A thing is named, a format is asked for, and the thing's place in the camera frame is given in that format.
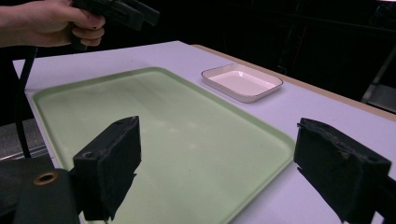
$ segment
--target green tray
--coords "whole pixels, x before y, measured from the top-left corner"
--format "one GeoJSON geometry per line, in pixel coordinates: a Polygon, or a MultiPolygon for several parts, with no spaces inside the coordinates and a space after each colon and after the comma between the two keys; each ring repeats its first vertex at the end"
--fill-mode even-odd
{"type": "Polygon", "coordinates": [[[287,166],[295,147],[279,130],[158,67],[49,88],[33,102],[66,170],[110,123],[139,116],[142,163],[113,223],[227,223],[287,166]]]}

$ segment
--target small white dish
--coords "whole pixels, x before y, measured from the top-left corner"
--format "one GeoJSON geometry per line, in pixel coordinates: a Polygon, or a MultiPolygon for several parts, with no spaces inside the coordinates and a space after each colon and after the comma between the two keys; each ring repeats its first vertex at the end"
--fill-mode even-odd
{"type": "Polygon", "coordinates": [[[242,64],[228,64],[202,73],[204,83],[235,100],[252,103],[280,88],[282,79],[242,64]]]}

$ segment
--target dark background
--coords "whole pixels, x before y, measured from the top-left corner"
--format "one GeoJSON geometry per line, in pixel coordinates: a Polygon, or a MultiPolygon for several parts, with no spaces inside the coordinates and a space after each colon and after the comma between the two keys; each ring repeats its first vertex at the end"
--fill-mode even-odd
{"type": "MultiPolygon", "coordinates": [[[[106,24],[102,44],[87,51],[179,40],[203,45],[360,101],[395,43],[392,27],[372,23],[375,0],[201,0],[143,3],[162,15],[141,31],[106,24]]],[[[40,48],[37,57],[79,53],[69,46],[40,48]]],[[[14,122],[17,77],[12,60],[25,47],[0,49],[0,125],[14,122]]],[[[392,62],[383,81],[396,87],[392,62]]],[[[32,113],[25,102],[23,117],[32,113]]]]}

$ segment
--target hand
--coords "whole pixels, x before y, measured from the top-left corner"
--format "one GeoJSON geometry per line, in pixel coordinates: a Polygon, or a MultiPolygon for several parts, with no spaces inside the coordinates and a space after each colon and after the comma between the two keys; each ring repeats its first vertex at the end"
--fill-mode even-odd
{"type": "Polygon", "coordinates": [[[34,1],[0,7],[1,20],[0,47],[63,46],[70,44],[71,33],[80,37],[82,44],[97,46],[105,33],[104,17],[72,7],[71,0],[34,1]]]}

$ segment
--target white table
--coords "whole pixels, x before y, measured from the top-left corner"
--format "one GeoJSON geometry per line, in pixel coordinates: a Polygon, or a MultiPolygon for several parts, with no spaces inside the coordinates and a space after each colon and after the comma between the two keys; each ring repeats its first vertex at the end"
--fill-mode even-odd
{"type": "MultiPolygon", "coordinates": [[[[14,65],[20,74],[23,61],[16,61],[14,65]]],[[[37,58],[26,87],[26,94],[32,105],[32,95],[48,87],[152,66],[163,67],[214,92],[294,139],[298,132],[297,123],[301,118],[315,119],[349,135],[393,163],[396,162],[396,116],[211,49],[191,46],[179,41],[37,58]],[[281,77],[284,84],[279,91],[257,102],[240,103],[206,86],[202,81],[203,71],[229,63],[244,63],[281,77]]],[[[37,122],[51,155],[51,148],[42,124],[39,120],[37,122]]],[[[394,166],[389,176],[396,178],[394,166]]],[[[381,221],[382,217],[376,214],[373,223],[381,223],[381,221]]],[[[297,171],[297,165],[292,162],[233,223],[333,224],[340,223],[340,219],[297,171]]]]}

